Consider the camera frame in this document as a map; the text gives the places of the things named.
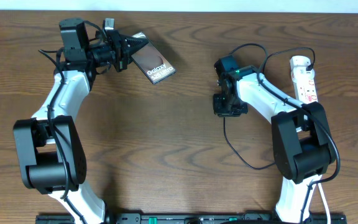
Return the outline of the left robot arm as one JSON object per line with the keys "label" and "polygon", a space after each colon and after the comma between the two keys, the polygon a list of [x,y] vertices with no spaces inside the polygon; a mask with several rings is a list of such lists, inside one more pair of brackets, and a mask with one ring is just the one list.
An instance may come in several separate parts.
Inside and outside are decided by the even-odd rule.
{"label": "left robot arm", "polygon": [[64,215],[37,215],[37,223],[116,223],[116,216],[86,181],[87,163],[75,119],[98,75],[121,72],[148,44],[146,37],[121,34],[114,19],[96,26],[93,39],[81,18],[60,21],[63,45],[46,50],[54,84],[38,111],[13,127],[23,184],[59,201]]}

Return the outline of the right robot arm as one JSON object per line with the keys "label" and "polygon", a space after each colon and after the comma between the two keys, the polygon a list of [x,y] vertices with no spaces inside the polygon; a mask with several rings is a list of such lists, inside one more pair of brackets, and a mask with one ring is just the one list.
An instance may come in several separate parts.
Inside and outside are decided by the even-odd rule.
{"label": "right robot arm", "polygon": [[252,107],[271,125],[274,165],[283,176],[280,198],[272,221],[284,223],[341,223],[330,213],[313,215],[315,189],[326,181],[331,164],[340,164],[326,112],[314,85],[313,61],[290,59],[295,97],[272,85],[254,66],[240,67],[232,55],[214,64],[221,92],[213,96],[213,110],[222,118],[239,117]]}

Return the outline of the Galaxy smartphone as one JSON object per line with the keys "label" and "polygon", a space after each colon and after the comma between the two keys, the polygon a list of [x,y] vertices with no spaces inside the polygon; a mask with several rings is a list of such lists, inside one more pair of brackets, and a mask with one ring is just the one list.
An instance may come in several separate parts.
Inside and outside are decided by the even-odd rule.
{"label": "Galaxy smartphone", "polygon": [[138,32],[133,37],[149,41],[146,46],[132,55],[132,59],[152,84],[155,85],[176,73],[176,68],[160,53],[143,32]]}

